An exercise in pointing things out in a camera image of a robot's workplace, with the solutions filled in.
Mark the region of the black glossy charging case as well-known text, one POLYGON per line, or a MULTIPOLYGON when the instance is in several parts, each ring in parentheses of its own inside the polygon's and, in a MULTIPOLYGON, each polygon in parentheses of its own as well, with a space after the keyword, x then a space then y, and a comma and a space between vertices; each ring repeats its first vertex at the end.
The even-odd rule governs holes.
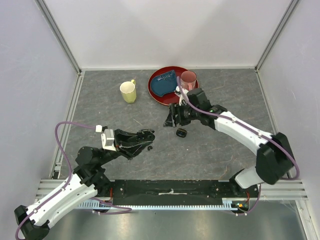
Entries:
POLYGON ((188 134, 188 132, 183 128, 178 128, 175 132, 176 136, 180 138, 185 138, 188 134))

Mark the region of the black oval charging case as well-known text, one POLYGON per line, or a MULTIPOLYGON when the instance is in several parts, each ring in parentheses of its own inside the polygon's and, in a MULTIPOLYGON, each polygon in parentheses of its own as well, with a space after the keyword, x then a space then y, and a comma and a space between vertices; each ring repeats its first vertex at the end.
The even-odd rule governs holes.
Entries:
POLYGON ((136 135, 136 139, 139 141, 139 142, 142 142, 142 141, 153 141, 155 139, 155 135, 154 135, 155 131, 151 128, 148 128, 148 129, 141 129, 139 130, 136 135))

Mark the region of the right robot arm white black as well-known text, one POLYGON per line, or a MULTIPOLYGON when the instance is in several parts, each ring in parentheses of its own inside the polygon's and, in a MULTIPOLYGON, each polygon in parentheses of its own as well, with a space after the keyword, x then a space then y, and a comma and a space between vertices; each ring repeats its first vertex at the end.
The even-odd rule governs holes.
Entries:
POLYGON ((177 87, 178 103, 169 105, 165 127, 186 126, 198 120, 204 126, 224 133, 247 147, 255 156, 255 165, 233 176, 229 191, 242 196, 247 188, 267 183, 274 185, 296 167, 288 138, 281 132, 272 134, 240 120, 221 105, 212 105, 201 88, 188 91, 177 87))

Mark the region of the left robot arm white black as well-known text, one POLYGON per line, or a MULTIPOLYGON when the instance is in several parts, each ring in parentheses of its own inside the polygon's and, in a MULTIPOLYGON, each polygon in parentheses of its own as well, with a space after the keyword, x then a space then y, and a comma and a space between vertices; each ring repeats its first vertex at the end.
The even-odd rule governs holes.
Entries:
POLYGON ((38 202, 15 209, 16 239, 22 234, 26 240, 42 240, 79 204, 96 196, 106 196, 112 183, 102 166, 118 157, 132 160, 155 140, 155 131, 150 128, 132 133, 96 125, 93 130, 100 134, 102 147, 81 147, 76 158, 77 167, 69 169, 63 183, 38 202))

